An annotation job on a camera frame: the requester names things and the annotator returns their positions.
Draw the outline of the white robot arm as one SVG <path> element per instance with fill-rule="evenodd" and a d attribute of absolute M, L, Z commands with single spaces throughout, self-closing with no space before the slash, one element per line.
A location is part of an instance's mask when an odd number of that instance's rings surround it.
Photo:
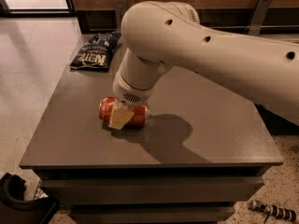
<path fill-rule="evenodd" d="M 145 1 L 121 21 L 125 55 L 113 82 L 121 105 L 144 105 L 172 67 L 191 70 L 299 124 L 299 45 L 200 24 L 181 2 Z"/>

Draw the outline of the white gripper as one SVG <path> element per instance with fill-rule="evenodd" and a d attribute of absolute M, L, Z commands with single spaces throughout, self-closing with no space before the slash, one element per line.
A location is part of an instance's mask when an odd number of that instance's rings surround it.
<path fill-rule="evenodd" d="M 121 130 L 133 117 L 132 106 L 142 106 L 153 93 L 150 90 L 138 90 L 126 83 L 120 72 L 116 73 L 113 81 L 113 93 L 117 98 L 112 106 L 108 127 Z"/>

